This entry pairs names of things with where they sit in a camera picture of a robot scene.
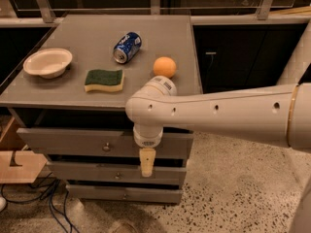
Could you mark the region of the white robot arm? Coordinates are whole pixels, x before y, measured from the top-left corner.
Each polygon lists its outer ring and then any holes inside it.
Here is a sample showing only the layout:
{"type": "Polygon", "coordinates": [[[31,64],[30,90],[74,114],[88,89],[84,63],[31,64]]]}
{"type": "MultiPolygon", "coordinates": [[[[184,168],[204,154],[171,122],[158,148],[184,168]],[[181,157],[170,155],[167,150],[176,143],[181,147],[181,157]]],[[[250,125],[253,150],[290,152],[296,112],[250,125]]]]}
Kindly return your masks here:
{"type": "Polygon", "coordinates": [[[147,207],[156,233],[311,233],[311,27],[274,86],[170,96],[150,82],[126,103],[136,140],[195,134],[184,195],[147,207]]]}

